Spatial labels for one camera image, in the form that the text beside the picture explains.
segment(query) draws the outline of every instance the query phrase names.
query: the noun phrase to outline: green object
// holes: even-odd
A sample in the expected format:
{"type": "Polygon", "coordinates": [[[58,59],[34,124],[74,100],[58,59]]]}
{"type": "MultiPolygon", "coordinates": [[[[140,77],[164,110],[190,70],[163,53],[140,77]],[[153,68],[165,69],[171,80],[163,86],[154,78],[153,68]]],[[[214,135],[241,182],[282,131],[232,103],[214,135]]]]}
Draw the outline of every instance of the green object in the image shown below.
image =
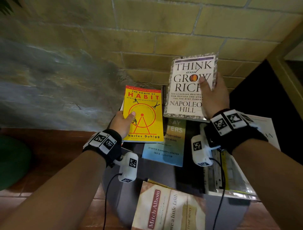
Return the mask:
{"type": "Polygon", "coordinates": [[[0,135],[0,191],[12,186],[29,170],[32,152],[21,141],[0,135]]]}

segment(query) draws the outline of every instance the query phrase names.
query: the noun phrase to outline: left hand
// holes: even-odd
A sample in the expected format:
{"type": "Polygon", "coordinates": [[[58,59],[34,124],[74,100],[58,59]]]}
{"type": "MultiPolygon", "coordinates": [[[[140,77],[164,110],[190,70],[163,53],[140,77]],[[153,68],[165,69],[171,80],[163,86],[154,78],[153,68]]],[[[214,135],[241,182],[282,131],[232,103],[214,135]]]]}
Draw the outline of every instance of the left hand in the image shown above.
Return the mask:
{"type": "Polygon", "coordinates": [[[115,117],[113,118],[109,128],[115,130],[117,133],[120,134],[122,139],[124,139],[129,133],[129,129],[131,127],[131,123],[134,120],[135,115],[136,113],[132,112],[128,115],[127,118],[124,119],[123,111],[118,111],[115,117]]]}

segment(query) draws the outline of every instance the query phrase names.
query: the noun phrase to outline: yellow book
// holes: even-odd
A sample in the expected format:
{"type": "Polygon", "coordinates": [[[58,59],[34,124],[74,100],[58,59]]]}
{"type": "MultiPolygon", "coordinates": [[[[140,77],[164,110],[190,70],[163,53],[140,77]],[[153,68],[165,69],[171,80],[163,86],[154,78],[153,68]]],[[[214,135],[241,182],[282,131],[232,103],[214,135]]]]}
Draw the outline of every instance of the yellow book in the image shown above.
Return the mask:
{"type": "Polygon", "coordinates": [[[164,141],[161,90],[126,86],[123,105],[124,118],[133,111],[136,112],[136,116],[124,141],[164,141]]]}

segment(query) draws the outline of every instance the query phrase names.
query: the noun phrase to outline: blue book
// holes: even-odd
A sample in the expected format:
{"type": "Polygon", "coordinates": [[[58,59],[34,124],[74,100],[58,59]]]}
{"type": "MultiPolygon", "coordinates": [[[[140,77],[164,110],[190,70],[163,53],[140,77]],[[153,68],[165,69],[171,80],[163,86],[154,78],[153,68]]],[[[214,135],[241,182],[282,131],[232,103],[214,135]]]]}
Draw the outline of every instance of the blue book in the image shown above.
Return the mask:
{"type": "Polygon", "coordinates": [[[164,141],[145,143],[142,158],[183,166],[186,120],[169,118],[164,141]]]}

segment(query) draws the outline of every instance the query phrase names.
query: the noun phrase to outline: hand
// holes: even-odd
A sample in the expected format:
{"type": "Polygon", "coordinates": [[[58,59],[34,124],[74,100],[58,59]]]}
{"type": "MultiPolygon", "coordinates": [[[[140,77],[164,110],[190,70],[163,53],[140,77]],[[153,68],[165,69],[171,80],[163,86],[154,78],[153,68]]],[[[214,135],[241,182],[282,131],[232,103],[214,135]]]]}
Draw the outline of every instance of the hand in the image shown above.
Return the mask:
{"type": "Polygon", "coordinates": [[[204,77],[199,78],[199,83],[202,92],[202,106],[209,119],[220,110],[229,109],[229,94],[220,73],[217,73],[217,84],[213,91],[204,77]]]}
{"type": "Polygon", "coordinates": [[[136,115],[136,113],[132,112],[131,114],[128,115],[127,118],[124,119],[123,111],[118,111],[116,113],[115,117],[113,118],[109,128],[113,129],[117,133],[119,133],[123,139],[129,133],[129,129],[131,127],[131,123],[132,123],[135,115],[136,115]]]}

